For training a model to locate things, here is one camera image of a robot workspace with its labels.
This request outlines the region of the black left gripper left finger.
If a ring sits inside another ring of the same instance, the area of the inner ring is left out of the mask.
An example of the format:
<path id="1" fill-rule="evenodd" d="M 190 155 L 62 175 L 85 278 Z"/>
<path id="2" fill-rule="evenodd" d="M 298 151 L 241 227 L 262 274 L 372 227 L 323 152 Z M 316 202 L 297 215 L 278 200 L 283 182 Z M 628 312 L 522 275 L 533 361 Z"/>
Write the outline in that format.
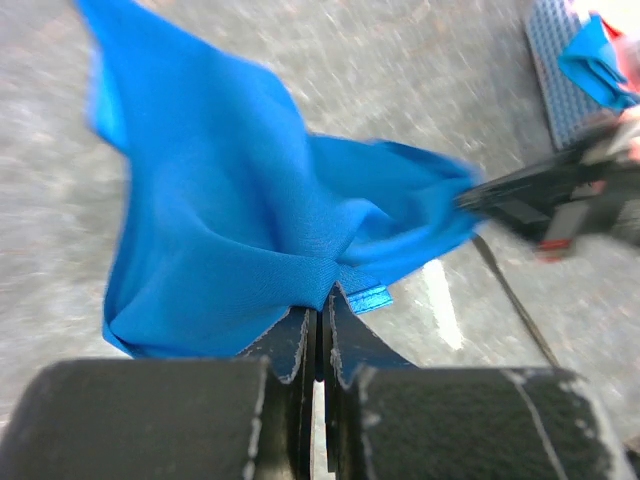
<path id="1" fill-rule="evenodd" d="M 294 307 L 241 353 L 261 367 L 246 479 L 311 477 L 316 324 Z"/>

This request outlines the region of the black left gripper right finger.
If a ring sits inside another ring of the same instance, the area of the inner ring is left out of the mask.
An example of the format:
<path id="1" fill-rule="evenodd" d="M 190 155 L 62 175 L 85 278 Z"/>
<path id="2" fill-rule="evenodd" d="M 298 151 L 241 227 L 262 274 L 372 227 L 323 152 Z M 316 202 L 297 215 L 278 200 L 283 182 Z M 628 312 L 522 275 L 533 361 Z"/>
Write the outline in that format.
<path id="1" fill-rule="evenodd" d="M 338 479 L 375 477 L 363 431 L 359 372 L 416 368 L 353 312 L 340 285 L 331 288 L 322 310 L 322 377 L 327 462 Z"/>

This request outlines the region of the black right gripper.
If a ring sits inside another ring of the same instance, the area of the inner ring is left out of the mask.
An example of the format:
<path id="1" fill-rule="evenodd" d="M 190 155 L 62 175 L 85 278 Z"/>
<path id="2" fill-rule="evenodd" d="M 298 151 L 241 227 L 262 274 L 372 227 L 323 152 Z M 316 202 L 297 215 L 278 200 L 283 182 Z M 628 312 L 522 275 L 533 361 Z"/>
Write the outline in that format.
<path id="1" fill-rule="evenodd" d="M 511 217 L 519 236 L 548 260 L 573 253 L 588 235 L 639 247 L 639 120 L 584 132 L 550 157 L 465 191 L 457 205 Z"/>

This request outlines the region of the blue satin napkin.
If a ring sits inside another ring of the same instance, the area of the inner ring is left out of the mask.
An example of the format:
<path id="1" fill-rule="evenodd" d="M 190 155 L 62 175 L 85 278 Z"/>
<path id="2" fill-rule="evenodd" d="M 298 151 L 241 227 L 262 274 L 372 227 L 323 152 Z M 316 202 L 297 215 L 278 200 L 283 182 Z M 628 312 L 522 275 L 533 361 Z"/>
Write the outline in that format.
<path id="1" fill-rule="evenodd" d="M 77 5 L 94 121 L 130 165 L 103 334 L 134 357 L 240 353 L 340 285 L 357 311 L 470 240 L 461 162 L 308 131 L 283 83 L 133 1 Z"/>

